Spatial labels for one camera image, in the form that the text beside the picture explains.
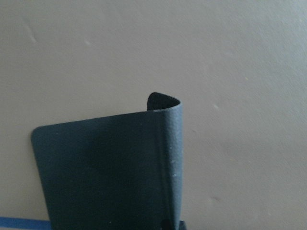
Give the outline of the black mouse pad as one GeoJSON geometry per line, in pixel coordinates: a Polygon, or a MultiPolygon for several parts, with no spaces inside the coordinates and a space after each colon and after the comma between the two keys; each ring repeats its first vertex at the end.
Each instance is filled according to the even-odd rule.
{"type": "Polygon", "coordinates": [[[37,127],[31,134],[54,230],[183,230],[182,102],[37,127]]]}

